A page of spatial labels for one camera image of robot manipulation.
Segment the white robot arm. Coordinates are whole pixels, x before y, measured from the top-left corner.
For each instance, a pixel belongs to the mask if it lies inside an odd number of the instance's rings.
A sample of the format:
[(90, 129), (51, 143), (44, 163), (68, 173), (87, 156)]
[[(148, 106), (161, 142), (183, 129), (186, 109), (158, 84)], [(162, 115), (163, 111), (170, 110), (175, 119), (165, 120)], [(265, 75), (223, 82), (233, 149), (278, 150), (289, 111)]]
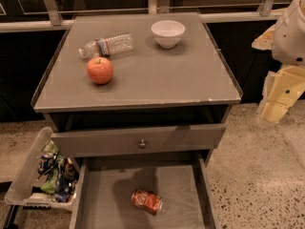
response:
[(264, 127), (277, 124), (305, 92), (305, 0), (293, 0), (274, 25), (252, 43), (257, 50), (271, 50), (281, 63), (269, 71), (263, 86), (256, 122)]

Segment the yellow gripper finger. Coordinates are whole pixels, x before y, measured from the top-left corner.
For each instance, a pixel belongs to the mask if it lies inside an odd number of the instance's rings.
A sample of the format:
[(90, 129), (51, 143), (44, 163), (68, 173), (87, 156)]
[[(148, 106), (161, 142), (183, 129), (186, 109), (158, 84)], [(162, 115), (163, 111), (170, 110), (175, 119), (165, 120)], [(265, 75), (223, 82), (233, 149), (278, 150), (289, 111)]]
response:
[(271, 50), (273, 47), (273, 35), (275, 31), (275, 25), (270, 26), (261, 35), (259, 35), (254, 42), (252, 47), (257, 50), (266, 51)]
[(287, 112), (285, 106), (262, 99), (256, 111), (256, 122), (262, 125), (277, 124)]

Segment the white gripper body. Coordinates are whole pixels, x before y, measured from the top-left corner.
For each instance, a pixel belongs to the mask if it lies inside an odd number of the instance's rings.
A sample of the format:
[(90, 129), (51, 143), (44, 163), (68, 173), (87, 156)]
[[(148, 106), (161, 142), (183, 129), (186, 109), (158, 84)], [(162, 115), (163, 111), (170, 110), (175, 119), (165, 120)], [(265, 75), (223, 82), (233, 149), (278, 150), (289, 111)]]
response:
[(268, 72), (263, 98), (269, 103), (285, 108), (292, 107), (305, 92), (305, 68), (303, 66), (283, 65), (279, 71)]

